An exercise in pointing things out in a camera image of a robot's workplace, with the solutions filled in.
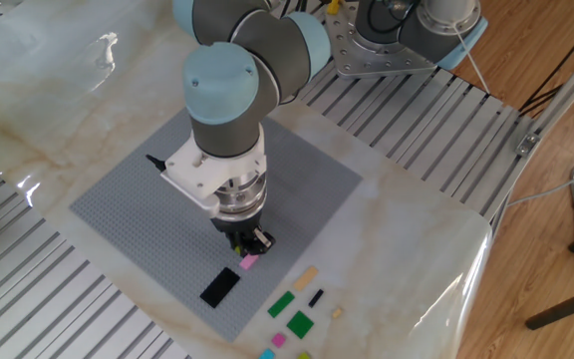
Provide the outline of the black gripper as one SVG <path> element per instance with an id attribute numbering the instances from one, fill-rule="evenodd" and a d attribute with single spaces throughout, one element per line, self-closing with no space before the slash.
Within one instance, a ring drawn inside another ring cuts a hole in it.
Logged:
<path id="1" fill-rule="evenodd" d="M 261 255 L 266 253 L 275 243 L 276 239 L 260 227 L 262 212 L 259 211 L 245 219 L 223 220 L 213 218 L 211 220 L 215 228 L 224 233 L 230 240 L 232 249 L 239 255 Z M 243 240 L 251 240 L 247 245 L 247 252 Z"/>

